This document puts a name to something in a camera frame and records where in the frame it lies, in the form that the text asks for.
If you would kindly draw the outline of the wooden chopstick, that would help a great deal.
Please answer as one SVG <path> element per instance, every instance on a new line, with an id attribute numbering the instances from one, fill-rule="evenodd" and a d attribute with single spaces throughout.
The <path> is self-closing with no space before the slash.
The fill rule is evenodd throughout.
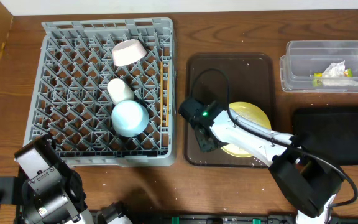
<path id="1" fill-rule="evenodd" d="M 160 62 L 160 124 L 163 127 L 163 62 Z"/>
<path id="2" fill-rule="evenodd" d="M 170 62 L 168 63 L 167 66 L 167 97 L 166 97 L 166 127 L 169 126 L 169 113 L 170 113 L 170 106 L 169 106 L 169 102 L 170 102 Z"/>

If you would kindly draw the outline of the green snack wrapper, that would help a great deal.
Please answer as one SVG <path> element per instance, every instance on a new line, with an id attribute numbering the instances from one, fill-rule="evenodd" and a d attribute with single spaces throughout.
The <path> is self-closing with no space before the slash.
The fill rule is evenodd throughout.
<path id="1" fill-rule="evenodd" d="M 330 70 L 315 73 L 313 86 L 352 86 L 352 72 L 350 69 Z"/>

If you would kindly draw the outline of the light blue saucer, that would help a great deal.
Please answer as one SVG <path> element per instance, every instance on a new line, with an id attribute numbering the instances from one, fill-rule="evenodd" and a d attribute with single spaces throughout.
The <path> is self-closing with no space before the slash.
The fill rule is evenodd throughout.
<path id="1" fill-rule="evenodd" d="M 113 108 L 111 119 L 115 132 L 129 138 L 139 135 L 146 129 L 149 114 L 140 103 L 126 100 Z"/>

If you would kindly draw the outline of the yellow plate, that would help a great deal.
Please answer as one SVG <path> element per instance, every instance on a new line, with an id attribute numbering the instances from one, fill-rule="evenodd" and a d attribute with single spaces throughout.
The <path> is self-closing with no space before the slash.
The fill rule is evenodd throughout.
<path id="1" fill-rule="evenodd" d="M 250 120 L 264 128 L 271 129 L 271 123 L 268 116 L 256 105 L 246 102 L 233 102 L 229 104 L 230 109 L 233 109 L 238 115 Z M 248 158 L 252 157 L 246 150 L 241 149 L 233 144 L 228 144 L 221 148 L 225 153 L 230 156 Z"/>

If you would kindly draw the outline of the white cup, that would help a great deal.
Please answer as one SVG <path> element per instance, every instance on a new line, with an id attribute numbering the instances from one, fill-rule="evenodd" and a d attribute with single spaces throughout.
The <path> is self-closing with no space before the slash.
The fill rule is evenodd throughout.
<path id="1" fill-rule="evenodd" d="M 117 105 L 122 101 L 134 100 L 134 92 L 120 78 L 110 80 L 107 85 L 107 91 L 114 105 Z"/>

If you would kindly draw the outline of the pink bowl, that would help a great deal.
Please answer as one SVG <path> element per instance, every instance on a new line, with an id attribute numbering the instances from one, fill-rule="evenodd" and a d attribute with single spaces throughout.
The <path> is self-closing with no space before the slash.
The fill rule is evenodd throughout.
<path id="1" fill-rule="evenodd" d="M 144 58 L 146 53 L 146 49 L 139 40 L 129 39 L 113 47 L 112 59 L 115 66 L 125 66 L 136 63 Z"/>

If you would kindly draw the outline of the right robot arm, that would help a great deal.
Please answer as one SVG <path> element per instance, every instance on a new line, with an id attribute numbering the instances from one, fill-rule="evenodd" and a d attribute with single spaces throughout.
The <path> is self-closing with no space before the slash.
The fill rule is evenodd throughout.
<path id="1" fill-rule="evenodd" d="M 178 112 L 194 130 L 202 152 L 232 144 L 268 166 L 282 194 L 297 209 L 297 223 L 329 223 L 344 180 L 338 167 L 295 147 L 293 135 L 264 128 L 216 102 L 204 105 L 188 98 Z"/>

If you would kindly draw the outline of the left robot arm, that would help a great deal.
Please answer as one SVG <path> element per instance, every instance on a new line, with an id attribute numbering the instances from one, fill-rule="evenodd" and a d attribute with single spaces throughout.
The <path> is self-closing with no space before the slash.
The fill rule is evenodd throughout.
<path id="1" fill-rule="evenodd" d="M 94 223 L 85 203 L 80 175 L 55 152 L 56 141 L 44 134 L 14 154 L 27 177 L 21 187 L 24 223 Z"/>

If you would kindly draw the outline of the white tissue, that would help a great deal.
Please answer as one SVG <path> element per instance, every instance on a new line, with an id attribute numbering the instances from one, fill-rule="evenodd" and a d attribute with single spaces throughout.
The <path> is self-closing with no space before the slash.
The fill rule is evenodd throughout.
<path id="1" fill-rule="evenodd" d="M 358 86 L 358 81 L 353 79 L 352 70 L 346 68 L 345 61 L 331 63 L 321 74 L 323 86 Z"/>

